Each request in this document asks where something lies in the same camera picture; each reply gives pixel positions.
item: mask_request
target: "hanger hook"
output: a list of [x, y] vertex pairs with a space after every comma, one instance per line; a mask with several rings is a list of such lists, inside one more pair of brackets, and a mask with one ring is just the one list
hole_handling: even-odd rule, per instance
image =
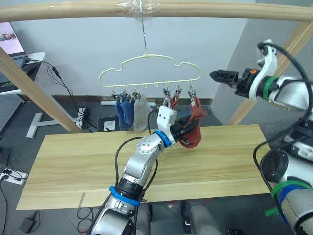
[[141, 13], [141, 25], [142, 25], [142, 32], [143, 32], [143, 41], [145, 43], [145, 55], [148, 56], [147, 42], [146, 42], [146, 33], [145, 33], [145, 25], [143, 23], [142, 0], [140, 0], [139, 8], [140, 8], [140, 13]]

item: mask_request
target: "wooden rod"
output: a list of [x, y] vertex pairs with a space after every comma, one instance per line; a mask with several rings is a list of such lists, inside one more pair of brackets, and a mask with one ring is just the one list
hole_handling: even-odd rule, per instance
[[[284, 44], [284, 48], [293, 56], [296, 56], [304, 45], [312, 37], [313, 22], [301, 22], [297, 25], [294, 31]], [[290, 64], [290, 61], [282, 54], [277, 58], [278, 68], [274, 76], [281, 76], [285, 69]], [[244, 99], [238, 109], [234, 112], [228, 121], [228, 125], [238, 125], [245, 116], [251, 111], [257, 102], [249, 99]]]
[[[140, 16], [138, 1], [78, 1], [22, 4], [0, 8], [0, 22], [74, 17]], [[230, 17], [313, 21], [313, 8], [243, 2], [150, 0], [143, 15], [154, 17]]]
[[0, 47], [0, 72], [66, 130], [83, 132]]

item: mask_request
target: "monitor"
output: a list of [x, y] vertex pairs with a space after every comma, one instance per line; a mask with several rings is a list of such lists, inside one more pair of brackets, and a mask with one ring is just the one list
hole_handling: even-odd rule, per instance
[[10, 22], [0, 23], [0, 47], [11, 57], [25, 55]]

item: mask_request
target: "floor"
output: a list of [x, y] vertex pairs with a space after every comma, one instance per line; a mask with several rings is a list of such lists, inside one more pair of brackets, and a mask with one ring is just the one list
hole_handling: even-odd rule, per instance
[[[61, 104], [71, 115], [75, 111], [71, 103]], [[100, 103], [88, 103], [91, 107], [91, 119], [97, 121], [99, 117], [116, 115], [114, 107], [104, 107]], [[220, 122], [214, 117], [209, 107], [206, 107], [209, 115], [202, 121], [202, 126], [216, 126]], [[36, 154], [46, 134], [67, 133], [61, 126], [40, 127], [34, 138], [27, 139], [26, 133], [36, 112], [42, 112], [35, 104], [27, 102], [17, 110], [10, 123], [3, 132], [0, 146], [11, 149], [10, 162], [15, 170], [30, 172], [35, 161]], [[188, 113], [188, 106], [180, 106], [178, 115]], [[42, 120], [50, 120], [44, 114]], [[151, 118], [152, 128], [156, 128], [156, 117]], [[23, 234], [18, 227], [26, 217], [34, 211], [15, 210], [23, 186], [14, 185], [8, 182], [2, 183], [2, 188], [8, 202], [7, 223], [5, 235]], [[208, 207], [223, 234], [228, 234], [227, 229], [242, 229], [245, 235], [291, 235], [288, 225], [277, 216], [265, 218], [265, 210], [273, 207], [273, 201], [269, 194], [208, 198], [201, 199], [201, 202]], [[4, 221], [4, 201], [0, 196], [0, 231]], [[80, 216], [86, 215], [88, 209], [80, 211]], [[76, 226], [79, 222], [77, 209], [41, 210], [41, 223], [34, 235], [77, 235], [79, 232]], [[153, 203], [153, 221], [151, 224], [152, 235], [184, 234], [182, 219], [180, 216], [180, 203], [162, 202]]]

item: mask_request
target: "clothes hanger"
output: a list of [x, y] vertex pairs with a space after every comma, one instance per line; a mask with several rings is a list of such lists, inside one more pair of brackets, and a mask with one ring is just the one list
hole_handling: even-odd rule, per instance
[[[174, 83], [174, 82], [178, 82], [180, 84], [180, 82], [193, 82], [193, 81], [197, 81], [199, 80], [201, 77], [204, 77], [204, 73], [201, 71], [200, 67], [194, 63], [191, 63], [191, 62], [186, 62], [186, 61], [182, 61], [180, 62], [179, 64], [176, 64], [175, 63], [175, 60], [174, 58], [170, 57], [170, 56], [166, 56], [166, 55], [158, 55], [158, 54], [148, 54], [147, 52], [147, 43], [146, 43], [146, 34], [145, 34], [145, 27], [144, 27], [144, 23], [143, 23], [143, 13], [142, 13], [142, 0], [140, 0], [140, 12], [141, 12], [141, 25], [142, 25], [142, 31], [143, 31], [143, 38], [144, 38], [144, 45], [145, 45], [145, 54], [144, 55], [141, 55], [141, 56], [137, 56], [137, 57], [133, 57], [133, 58], [130, 58], [128, 60], [125, 60], [121, 63], [120, 65], [120, 69], [116, 69], [114, 67], [112, 68], [109, 68], [109, 69], [106, 69], [104, 70], [103, 72], [100, 73], [99, 75], [99, 81], [100, 81], [100, 84], [103, 86], [103, 87], [110, 87], [114, 90], [115, 87], [127, 87], [127, 86], [145, 86], [145, 88], [147, 88], [148, 85], [156, 85], [157, 87], [159, 86], [159, 84], [170, 84], [170, 83]], [[181, 67], [182, 65], [186, 64], [186, 65], [190, 65], [190, 66], [193, 66], [194, 68], [197, 69], [197, 71], [199, 72], [199, 75], [198, 77], [196, 78], [193, 78], [193, 79], [186, 79], [186, 80], [173, 80], [173, 81], [165, 81], [165, 82], [148, 82], [148, 83], [136, 83], [136, 84], [120, 84], [120, 85], [105, 85], [103, 84], [102, 82], [102, 78], [103, 78], [103, 75], [111, 70], [114, 70], [116, 72], [121, 72], [124, 70], [124, 65], [130, 61], [133, 61], [133, 60], [138, 60], [138, 59], [142, 59], [142, 58], [151, 58], [151, 57], [158, 57], [158, 58], [164, 58], [164, 59], [168, 59], [168, 60], [171, 60], [173, 65], [176, 66], [176, 67]]]

